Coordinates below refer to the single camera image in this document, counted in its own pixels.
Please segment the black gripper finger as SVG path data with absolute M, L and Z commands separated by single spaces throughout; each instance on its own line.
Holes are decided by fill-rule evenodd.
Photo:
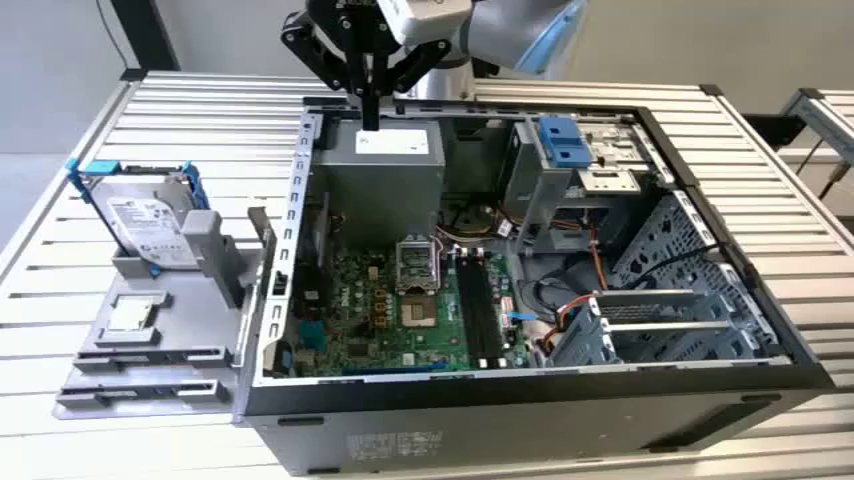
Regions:
M 418 45 L 393 66 L 389 58 L 401 49 L 389 27 L 377 27 L 373 38 L 371 129 L 379 129 L 381 99 L 406 92 L 440 64 L 450 51 L 448 39 Z
M 355 26 L 347 15 L 334 23 L 333 32 L 342 35 L 339 49 L 345 57 L 339 57 L 317 36 L 315 22 L 307 12 L 293 12 L 286 17 L 281 40 L 327 87 L 346 90 L 361 100 L 362 129 L 371 130 L 373 95 L 366 54 L 359 48 Z

